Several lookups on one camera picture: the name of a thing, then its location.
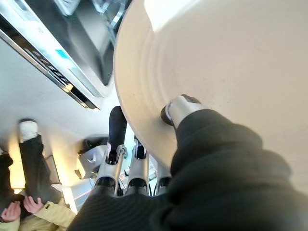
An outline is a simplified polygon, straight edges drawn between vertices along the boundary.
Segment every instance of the yellow jacket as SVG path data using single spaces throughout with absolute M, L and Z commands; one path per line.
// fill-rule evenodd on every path
M 0 231 L 65 231 L 75 216 L 61 199 L 58 204 L 47 202 L 39 212 L 22 221 L 0 223 Z

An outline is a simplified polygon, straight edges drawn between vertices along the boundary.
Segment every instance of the fingers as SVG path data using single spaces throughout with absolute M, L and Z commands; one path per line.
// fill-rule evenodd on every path
M 35 206 L 37 205 L 37 204 L 34 202 L 32 196 L 29 196 L 28 199 L 29 199 L 30 205 L 31 205 L 32 207 L 35 207 Z
M 33 209 L 33 206 L 30 202 L 30 198 L 28 196 L 25 196 L 24 207 L 28 212 L 31 212 L 31 210 Z
M 11 202 L 8 208 L 4 209 L 1 217 L 12 217 L 15 215 L 20 215 L 21 208 L 20 208 L 20 201 Z
M 42 205 L 42 204 L 43 204 L 43 203 L 42 203 L 41 198 L 38 197 L 38 205 Z
M 8 211 L 8 209 L 7 208 L 5 208 L 4 210 L 3 210 L 3 212 L 1 213 L 1 217 L 3 218 L 4 216 L 6 216 L 6 212 Z
M 8 207 L 8 211 L 6 212 L 7 216 L 10 217 L 14 214 L 14 206 L 15 206 L 15 203 L 11 202 L 9 207 Z

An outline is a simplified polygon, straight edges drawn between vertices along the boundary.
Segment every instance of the white sneaker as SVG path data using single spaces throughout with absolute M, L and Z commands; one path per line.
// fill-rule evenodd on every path
M 23 143 L 38 136 L 38 124 L 34 121 L 19 123 L 20 142 Z

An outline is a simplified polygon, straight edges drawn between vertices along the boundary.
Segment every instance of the hands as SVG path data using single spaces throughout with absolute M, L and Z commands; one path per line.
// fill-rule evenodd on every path
M 4 222 L 12 222 L 20 218 L 20 201 L 10 203 L 9 207 L 4 209 L 1 214 Z
M 26 196 L 24 207 L 29 213 L 37 213 L 44 207 L 44 204 L 40 198 L 38 198 L 38 203 L 35 203 L 31 196 Z

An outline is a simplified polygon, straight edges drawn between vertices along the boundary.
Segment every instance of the black sleeve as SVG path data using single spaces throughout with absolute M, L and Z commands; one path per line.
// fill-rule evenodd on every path
M 252 130 L 212 110 L 186 117 L 168 189 L 172 206 L 151 218 L 153 230 L 306 231 L 308 201 L 277 154 Z

